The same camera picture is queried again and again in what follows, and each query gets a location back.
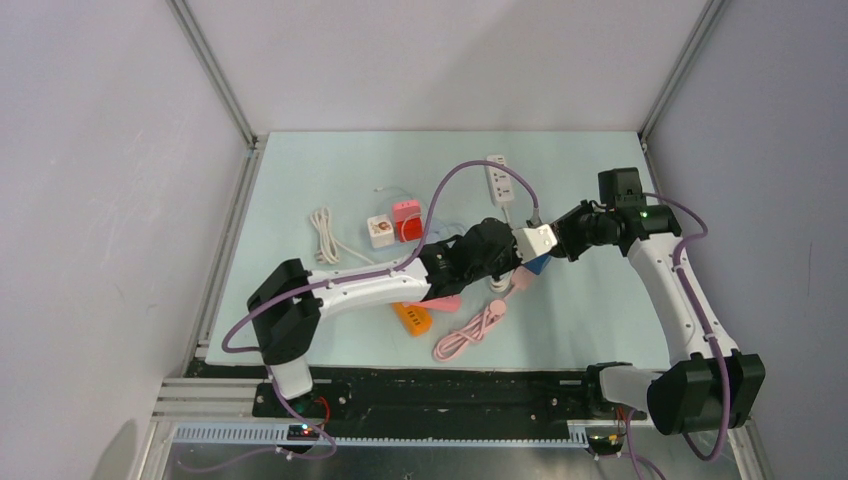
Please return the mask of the white cube socket adapter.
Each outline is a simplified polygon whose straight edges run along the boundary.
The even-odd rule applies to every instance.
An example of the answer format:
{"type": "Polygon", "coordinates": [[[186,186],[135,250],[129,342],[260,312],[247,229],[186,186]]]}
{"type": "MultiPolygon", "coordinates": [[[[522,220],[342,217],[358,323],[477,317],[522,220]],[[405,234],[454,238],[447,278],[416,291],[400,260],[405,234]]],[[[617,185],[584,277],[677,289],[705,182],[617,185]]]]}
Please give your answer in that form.
{"type": "Polygon", "coordinates": [[[387,214],[369,217],[366,227],[373,249],[383,249],[396,243],[394,223],[387,214]]]}

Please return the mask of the pink square plug adapter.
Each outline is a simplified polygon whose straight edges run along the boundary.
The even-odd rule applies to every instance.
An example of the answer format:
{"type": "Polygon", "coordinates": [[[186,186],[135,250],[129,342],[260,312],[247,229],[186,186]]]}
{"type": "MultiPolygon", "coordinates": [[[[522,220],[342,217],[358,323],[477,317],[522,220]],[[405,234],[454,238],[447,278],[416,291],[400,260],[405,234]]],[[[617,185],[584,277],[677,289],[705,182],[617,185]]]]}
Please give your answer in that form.
{"type": "Polygon", "coordinates": [[[392,205],[392,220],[396,225],[402,225],[407,221],[419,219],[421,211],[421,204],[416,199],[400,201],[392,205]]]}

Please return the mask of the white power strip with cable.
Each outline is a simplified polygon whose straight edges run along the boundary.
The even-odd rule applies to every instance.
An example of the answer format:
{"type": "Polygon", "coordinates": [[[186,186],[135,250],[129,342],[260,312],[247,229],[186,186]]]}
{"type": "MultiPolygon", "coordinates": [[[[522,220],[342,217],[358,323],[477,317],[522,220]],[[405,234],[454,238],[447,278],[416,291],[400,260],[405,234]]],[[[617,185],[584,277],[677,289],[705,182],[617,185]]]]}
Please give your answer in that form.
{"type": "MultiPolygon", "coordinates": [[[[486,179],[492,204],[503,213],[504,221],[512,226],[510,206],[515,199],[512,177],[502,169],[491,165],[485,166],[486,179]]],[[[508,272],[489,280],[489,288],[494,293],[505,292],[510,285],[512,273],[508,272]]]]}

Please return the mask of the pink power strip with cable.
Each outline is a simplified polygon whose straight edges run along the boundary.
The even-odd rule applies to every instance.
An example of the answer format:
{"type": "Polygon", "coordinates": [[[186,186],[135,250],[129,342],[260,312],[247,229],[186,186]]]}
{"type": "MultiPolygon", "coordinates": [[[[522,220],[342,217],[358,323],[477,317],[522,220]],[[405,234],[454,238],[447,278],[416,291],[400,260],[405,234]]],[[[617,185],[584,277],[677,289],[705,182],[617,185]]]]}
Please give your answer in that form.
{"type": "Polygon", "coordinates": [[[510,298],[525,291],[537,277],[532,270],[521,266],[506,278],[494,280],[498,297],[491,300],[463,327],[451,330],[440,338],[433,347],[433,359],[447,363],[458,358],[469,347],[481,343],[506,316],[510,298]]]}

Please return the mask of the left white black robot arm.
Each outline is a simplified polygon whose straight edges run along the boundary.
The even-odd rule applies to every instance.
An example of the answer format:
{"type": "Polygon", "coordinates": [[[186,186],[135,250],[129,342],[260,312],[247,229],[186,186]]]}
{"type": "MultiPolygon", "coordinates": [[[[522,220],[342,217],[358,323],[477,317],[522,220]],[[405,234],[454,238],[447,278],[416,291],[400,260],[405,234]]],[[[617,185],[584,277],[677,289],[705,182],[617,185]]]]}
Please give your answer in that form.
{"type": "Polygon", "coordinates": [[[292,416],[314,406],[306,354],[319,323],[348,310],[419,303],[461,293],[536,257],[526,230],[486,218],[464,235],[427,243],[414,256],[374,269],[309,271],[298,259],[281,263],[247,301],[263,363],[277,403],[292,416]]]}

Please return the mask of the pink triangular power strip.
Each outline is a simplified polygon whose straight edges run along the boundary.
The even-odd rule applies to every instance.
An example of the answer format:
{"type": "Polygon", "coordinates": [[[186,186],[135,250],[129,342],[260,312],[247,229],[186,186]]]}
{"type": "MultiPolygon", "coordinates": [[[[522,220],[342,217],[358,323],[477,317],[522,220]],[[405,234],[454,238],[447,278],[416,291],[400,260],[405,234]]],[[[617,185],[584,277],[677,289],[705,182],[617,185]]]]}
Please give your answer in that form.
{"type": "Polygon", "coordinates": [[[438,312],[455,313],[461,308],[462,299],[459,295],[451,295],[426,301],[414,302],[411,303],[411,306],[438,312]]]}

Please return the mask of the red cube socket adapter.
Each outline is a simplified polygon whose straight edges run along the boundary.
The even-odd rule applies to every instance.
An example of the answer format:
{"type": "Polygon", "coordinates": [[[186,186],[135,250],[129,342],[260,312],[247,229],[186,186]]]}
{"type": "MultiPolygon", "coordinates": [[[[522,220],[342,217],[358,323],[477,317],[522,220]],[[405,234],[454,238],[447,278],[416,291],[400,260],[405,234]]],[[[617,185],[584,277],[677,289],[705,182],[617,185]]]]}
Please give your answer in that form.
{"type": "Polygon", "coordinates": [[[398,240],[408,243],[420,240],[423,236],[423,223],[419,216],[410,216],[398,221],[396,224],[398,240]]]}

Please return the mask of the blue cube socket adapter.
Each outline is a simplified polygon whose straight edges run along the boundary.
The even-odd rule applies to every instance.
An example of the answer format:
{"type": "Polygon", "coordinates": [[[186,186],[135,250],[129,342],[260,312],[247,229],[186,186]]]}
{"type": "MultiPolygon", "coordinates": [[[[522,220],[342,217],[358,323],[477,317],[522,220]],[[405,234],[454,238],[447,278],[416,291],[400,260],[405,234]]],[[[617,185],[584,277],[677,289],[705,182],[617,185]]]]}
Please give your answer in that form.
{"type": "Polygon", "coordinates": [[[532,274],[539,276],[544,271],[544,269],[547,267],[547,265],[550,263],[551,260],[552,260],[552,257],[551,257],[550,254],[544,254],[544,255],[541,255],[539,257],[536,257],[533,260],[530,260],[530,261],[524,263],[523,267],[526,270],[528,270],[529,272],[531,272],[532,274]]]}

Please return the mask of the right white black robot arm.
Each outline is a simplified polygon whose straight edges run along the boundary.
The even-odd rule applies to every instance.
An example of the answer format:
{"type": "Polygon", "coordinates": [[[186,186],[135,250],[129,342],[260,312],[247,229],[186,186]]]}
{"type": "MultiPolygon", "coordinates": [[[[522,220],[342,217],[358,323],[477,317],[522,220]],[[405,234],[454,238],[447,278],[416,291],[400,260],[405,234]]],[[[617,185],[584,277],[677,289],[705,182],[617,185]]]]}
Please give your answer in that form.
{"type": "Polygon", "coordinates": [[[764,383],[760,356],[744,353],[717,319],[688,260],[686,236],[668,201],[649,204],[637,168],[598,175],[600,199],[583,200],[552,224],[552,256],[575,262],[592,247],[615,246],[636,271],[660,321],[665,372],[612,362],[588,367],[580,394],[598,418],[619,405],[646,413],[664,435],[740,428],[764,383]]]}

